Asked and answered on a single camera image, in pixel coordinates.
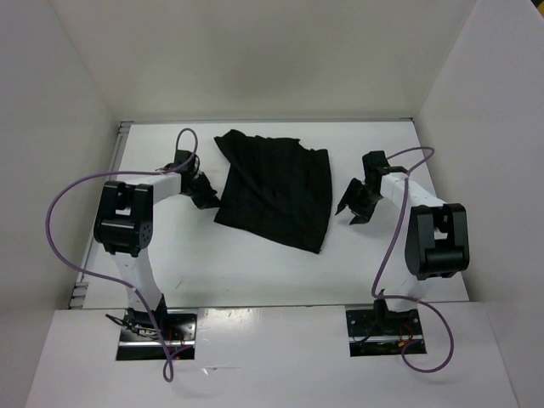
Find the black skirt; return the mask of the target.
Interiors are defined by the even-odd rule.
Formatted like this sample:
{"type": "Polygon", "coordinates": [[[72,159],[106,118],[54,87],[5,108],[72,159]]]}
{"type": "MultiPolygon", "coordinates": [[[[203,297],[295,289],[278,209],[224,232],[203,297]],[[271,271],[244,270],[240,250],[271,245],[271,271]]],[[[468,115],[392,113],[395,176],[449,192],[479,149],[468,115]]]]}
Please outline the black skirt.
{"type": "Polygon", "coordinates": [[[320,253],[332,211],[328,150],[306,149],[299,139],[247,136],[235,129],[214,141],[229,163],[214,222],[320,253]]]}

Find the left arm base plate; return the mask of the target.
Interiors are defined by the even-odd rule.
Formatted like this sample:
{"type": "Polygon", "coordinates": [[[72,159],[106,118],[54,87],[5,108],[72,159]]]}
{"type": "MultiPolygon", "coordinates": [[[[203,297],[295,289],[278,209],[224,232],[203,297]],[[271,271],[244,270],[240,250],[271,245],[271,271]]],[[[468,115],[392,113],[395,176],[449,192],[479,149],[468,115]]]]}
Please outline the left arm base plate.
{"type": "MultiPolygon", "coordinates": [[[[146,315],[137,323],[126,314],[123,319],[115,318],[121,327],[116,351],[117,361],[165,360],[156,330],[146,315]]],[[[195,311],[167,313],[158,321],[169,353],[174,360],[193,360],[196,352],[195,311]]]]}

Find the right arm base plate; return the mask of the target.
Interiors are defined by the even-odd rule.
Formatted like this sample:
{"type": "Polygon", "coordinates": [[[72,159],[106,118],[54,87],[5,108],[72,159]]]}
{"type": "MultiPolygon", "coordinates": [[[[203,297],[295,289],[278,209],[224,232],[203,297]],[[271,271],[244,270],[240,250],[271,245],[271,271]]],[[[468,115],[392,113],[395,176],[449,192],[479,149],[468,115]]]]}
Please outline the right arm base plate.
{"type": "Polygon", "coordinates": [[[374,309],[347,309],[345,311],[348,345],[351,357],[426,354],[423,331],[416,309],[406,312],[389,312],[377,321],[374,309]]]}

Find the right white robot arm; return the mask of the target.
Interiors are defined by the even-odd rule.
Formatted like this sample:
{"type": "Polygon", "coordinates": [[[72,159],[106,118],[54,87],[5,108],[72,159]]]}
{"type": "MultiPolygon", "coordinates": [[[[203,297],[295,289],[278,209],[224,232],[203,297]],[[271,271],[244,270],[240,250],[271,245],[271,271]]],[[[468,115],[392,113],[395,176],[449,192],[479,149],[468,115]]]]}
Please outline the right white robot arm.
{"type": "Polygon", "coordinates": [[[402,314],[425,301],[435,279],[448,279],[468,268],[468,217],[459,203],[448,203],[425,190],[402,167],[378,166],[365,170],[363,181],[353,178],[337,211],[349,209],[352,224],[367,224],[380,201],[399,209],[391,241],[371,285],[372,323],[382,334],[402,324],[402,314]],[[396,289],[380,281],[398,244],[404,246],[404,282],[396,289]]]}

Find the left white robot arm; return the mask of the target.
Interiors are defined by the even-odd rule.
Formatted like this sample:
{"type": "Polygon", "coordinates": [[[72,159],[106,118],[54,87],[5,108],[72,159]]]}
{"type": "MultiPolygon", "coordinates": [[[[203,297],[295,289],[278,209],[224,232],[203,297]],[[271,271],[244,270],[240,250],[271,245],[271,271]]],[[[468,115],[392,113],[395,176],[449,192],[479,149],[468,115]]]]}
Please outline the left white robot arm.
{"type": "Polygon", "coordinates": [[[153,236],[154,205],[188,196],[199,209],[220,207],[217,191],[196,167],[133,181],[105,183],[93,226],[94,239],[115,262],[127,290],[127,324],[139,325],[149,339],[169,329],[167,305],[156,284],[148,246],[153,236]]]}

